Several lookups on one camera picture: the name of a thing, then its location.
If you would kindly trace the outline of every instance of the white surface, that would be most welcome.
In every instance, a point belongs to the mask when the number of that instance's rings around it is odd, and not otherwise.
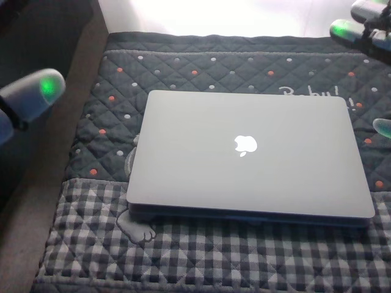
[[[257,149],[241,157],[238,136],[252,136]],[[340,217],[375,214],[346,102],[329,96],[152,91],[127,200]]]
[[[328,37],[354,0],[99,0],[109,32]]]

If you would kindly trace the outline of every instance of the checkered fabric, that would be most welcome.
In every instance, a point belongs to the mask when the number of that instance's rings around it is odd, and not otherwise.
[[[134,244],[126,189],[64,183],[32,292],[391,292],[390,192],[367,229],[158,218]]]
[[[391,191],[391,140],[372,127],[391,110],[391,68],[329,38],[111,34],[66,178],[127,182],[126,156],[156,89],[344,97],[370,190]]]

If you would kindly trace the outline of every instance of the quilted mat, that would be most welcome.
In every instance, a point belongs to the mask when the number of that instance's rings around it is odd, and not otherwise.
[[[375,218],[132,221],[126,166],[155,89],[344,97]],[[391,68],[329,38],[111,34],[32,292],[391,292],[391,140],[372,127],[389,110]]]

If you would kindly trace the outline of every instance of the silver laptop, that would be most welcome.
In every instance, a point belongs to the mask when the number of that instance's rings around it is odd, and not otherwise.
[[[150,92],[130,213],[365,226],[375,210],[334,96]]]

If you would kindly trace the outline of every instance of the gray quilted fabric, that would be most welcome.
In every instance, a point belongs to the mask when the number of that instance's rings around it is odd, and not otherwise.
[[[362,230],[164,218],[125,231],[126,190],[64,183],[33,292],[391,291],[390,192],[372,194]]]
[[[391,190],[391,140],[372,127],[391,110],[391,68],[328,38],[111,34],[67,179],[127,182],[125,159],[154,89],[342,96],[370,189]]]

